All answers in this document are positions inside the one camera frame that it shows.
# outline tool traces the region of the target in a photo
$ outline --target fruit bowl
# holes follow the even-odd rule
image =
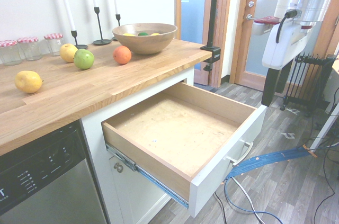
[[[139,23],[126,24],[112,30],[116,39],[128,47],[132,52],[140,55],[151,55],[166,48],[175,36],[178,28],[171,24],[160,23]],[[148,36],[138,36],[139,33],[146,32]]]

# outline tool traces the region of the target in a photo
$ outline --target drawer handle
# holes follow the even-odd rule
[[[115,165],[114,165],[114,169],[116,169],[118,171],[118,173],[122,173],[123,171],[123,166],[120,165],[119,162],[117,162]]]
[[[240,157],[240,159],[236,160],[236,159],[230,158],[230,162],[232,163],[233,167],[237,166],[240,162],[242,162],[247,157],[249,152],[252,150],[253,142],[251,142],[251,143],[245,142],[245,146],[247,146],[248,149],[245,151],[244,155],[242,155],[242,157]]]

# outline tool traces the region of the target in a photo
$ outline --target drawer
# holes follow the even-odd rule
[[[102,122],[108,150],[195,217],[259,134],[258,109],[185,83]]]

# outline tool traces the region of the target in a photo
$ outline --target floor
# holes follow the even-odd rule
[[[218,89],[205,88],[251,106],[258,107],[261,104],[262,93],[253,89],[228,83],[222,84]],[[267,109],[262,131],[254,142],[255,145],[249,158],[291,149],[299,145],[303,139],[310,137],[312,119],[305,117],[305,113],[298,106],[288,106],[285,111],[280,111],[281,104],[282,98],[276,97]],[[326,119],[323,111],[318,110],[314,115],[314,123],[324,123]],[[312,136],[318,133],[319,131],[314,130]],[[271,212],[277,215],[284,224],[313,223],[317,206],[332,192],[324,177],[324,153],[318,150],[316,154],[318,158],[307,156],[269,164],[235,178],[249,193],[257,211]],[[327,160],[325,170],[336,194],[319,208],[316,223],[339,224],[339,181],[337,180],[339,165]],[[233,181],[230,181],[227,187],[234,203],[250,209],[247,199]],[[217,189],[217,194],[225,206],[228,224],[258,223],[253,214],[238,211],[226,202],[223,186]],[[272,216],[259,215],[266,224],[279,223]],[[150,224],[192,223],[224,223],[221,208],[214,196],[210,198],[196,218],[190,217],[185,208],[170,200],[150,222]]]

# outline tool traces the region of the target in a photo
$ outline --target stainless steel dishwasher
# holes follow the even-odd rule
[[[85,149],[76,121],[0,156],[0,223],[109,223]]]

